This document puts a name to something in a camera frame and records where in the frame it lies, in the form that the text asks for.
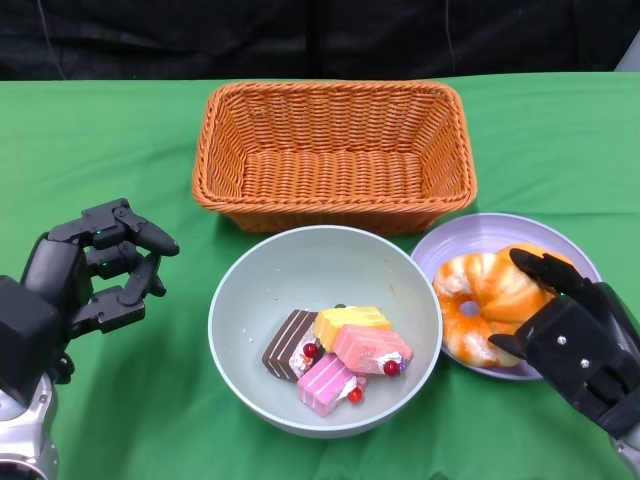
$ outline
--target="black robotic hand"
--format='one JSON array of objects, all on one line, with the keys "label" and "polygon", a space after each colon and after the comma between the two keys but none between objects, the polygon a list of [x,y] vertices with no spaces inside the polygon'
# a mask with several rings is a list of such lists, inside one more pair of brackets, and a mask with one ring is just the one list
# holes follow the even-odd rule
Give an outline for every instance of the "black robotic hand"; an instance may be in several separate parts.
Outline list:
[{"label": "black robotic hand", "polygon": [[[149,251],[143,257],[136,249]],[[144,318],[147,294],[163,296],[162,256],[180,249],[125,199],[82,212],[36,242],[20,283],[0,277],[0,390],[26,407],[40,377],[66,383],[70,340],[111,332]],[[128,273],[126,285],[93,292],[92,277]]]},{"label": "black robotic hand", "polygon": [[513,262],[556,296],[514,335],[489,337],[526,360],[569,404],[620,438],[640,423],[640,336],[622,300],[545,254],[512,249]]}]

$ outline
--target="table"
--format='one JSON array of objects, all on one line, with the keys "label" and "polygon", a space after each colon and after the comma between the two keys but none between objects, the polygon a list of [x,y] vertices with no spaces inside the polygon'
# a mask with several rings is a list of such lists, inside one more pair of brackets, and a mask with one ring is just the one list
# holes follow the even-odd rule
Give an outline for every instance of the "table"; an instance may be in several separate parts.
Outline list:
[{"label": "table", "polygon": [[[568,235],[640,316],[640,76],[446,82],[467,112],[475,208]],[[0,85],[3,273],[19,278],[45,229],[119,197],[182,247],[144,321],[70,346],[76,373],[58,390],[53,429],[61,480],[632,478],[607,436],[544,382],[498,381],[444,356],[404,410],[356,438],[297,438],[250,412],[213,364],[207,312],[225,271],[265,236],[191,197],[205,101],[221,83]],[[395,241],[411,251],[419,238]]]}]

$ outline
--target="orange wicker basket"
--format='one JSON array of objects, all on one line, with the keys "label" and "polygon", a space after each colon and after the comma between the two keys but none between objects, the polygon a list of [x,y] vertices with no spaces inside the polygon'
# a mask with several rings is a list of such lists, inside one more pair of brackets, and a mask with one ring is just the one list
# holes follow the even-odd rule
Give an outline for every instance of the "orange wicker basket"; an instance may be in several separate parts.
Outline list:
[{"label": "orange wicker basket", "polygon": [[418,233],[476,191],[460,97],[417,81],[223,86],[193,174],[197,202],[248,232]]}]

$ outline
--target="cake slice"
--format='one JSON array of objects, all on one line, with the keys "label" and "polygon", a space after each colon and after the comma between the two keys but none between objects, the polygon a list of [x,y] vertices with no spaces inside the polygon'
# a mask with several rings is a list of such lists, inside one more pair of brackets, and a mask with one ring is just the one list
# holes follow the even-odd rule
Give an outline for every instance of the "cake slice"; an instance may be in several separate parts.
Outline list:
[{"label": "cake slice", "polygon": [[[262,363],[273,376],[297,382],[322,356],[320,342],[313,334],[317,316],[317,312],[294,310],[282,324],[262,356]],[[311,356],[305,354],[309,344],[315,347],[306,348],[307,353],[313,353]]]},{"label": "cake slice", "polygon": [[391,330],[391,322],[375,307],[330,308],[318,313],[313,333],[327,353],[333,351],[333,342],[343,325],[360,325]]},{"label": "cake slice", "polygon": [[413,357],[411,348],[396,332],[358,325],[343,326],[333,350],[356,373],[384,374],[384,364],[389,361],[396,362],[397,371],[401,371]]},{"label": "cake slice", "polygon": [[298,381],[298,398],[326,417],[357,386],[355,374],[335,354],[328,354]]}]

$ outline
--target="black background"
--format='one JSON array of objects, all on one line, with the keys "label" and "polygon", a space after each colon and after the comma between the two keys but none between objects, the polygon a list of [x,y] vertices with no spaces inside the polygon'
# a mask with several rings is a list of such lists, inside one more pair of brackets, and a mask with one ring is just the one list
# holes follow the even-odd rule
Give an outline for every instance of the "black background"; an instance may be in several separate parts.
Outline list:
[{"label": "black background", "polygon": [[[606,71],[640,29],[639,0],[41,2],[71,79]],[[0,79],[59,77],[37,0],[0,0]]]}]

